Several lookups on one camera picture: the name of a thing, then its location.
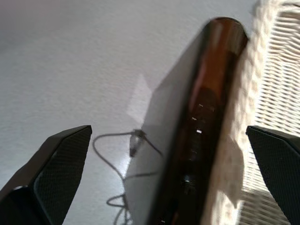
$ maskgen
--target white wicker basket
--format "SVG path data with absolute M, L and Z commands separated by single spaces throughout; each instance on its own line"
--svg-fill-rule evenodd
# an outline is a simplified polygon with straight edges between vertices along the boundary
M 266 188 L 248 125 L 300 136 L 300 0 L 256 8 L 226 111 L 202 225 L 289 224 Z

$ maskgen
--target textured white surface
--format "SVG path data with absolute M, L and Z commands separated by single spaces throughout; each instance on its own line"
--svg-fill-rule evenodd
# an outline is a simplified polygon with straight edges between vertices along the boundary
M 140 75 L 154 90 L 210 18 L 233 17 L 249 32 L 253 3 L 1 1 L 0 187 L 63 129 L 91 124 L 95 137 L 140 127 L 141 118 L 126 113 Z M 124 173 L 126 137 L 99 145 Z M 90 149 L 65 224 L 112 224 L 117 210 L 105 202 L 122 192 L 121 181 Z

